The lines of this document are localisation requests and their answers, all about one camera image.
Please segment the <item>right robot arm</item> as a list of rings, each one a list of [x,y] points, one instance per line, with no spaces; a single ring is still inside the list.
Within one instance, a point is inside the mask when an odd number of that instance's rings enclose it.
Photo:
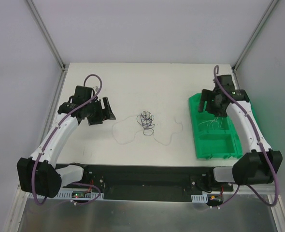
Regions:
[[[215,75],[214,89],[202,90],[198,112],[204,111],[232,120],[243,151],[233,166],[215,167],[214,174],[205,178],[206,187],[215,191],[223,182],[240,186],[275,183],[282,154],[273,150],[265,140],[253,116],[247,93],[235,88],[231,75]]]

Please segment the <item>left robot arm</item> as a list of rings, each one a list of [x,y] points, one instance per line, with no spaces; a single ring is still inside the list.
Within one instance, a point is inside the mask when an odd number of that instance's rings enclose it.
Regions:
[[[70,135],[86,119],[90,126],[114,120],[107,97],[98,98],[99,91],[77,86],[74,95],[62,103],[54,126],[29,158],[20,158],[17,172],[23,191],[48,198],[55,197],[61,187],[75,183],[79,188],[89,185],[90,176],[82,166],[69,164],[57,169],[58,157]]]

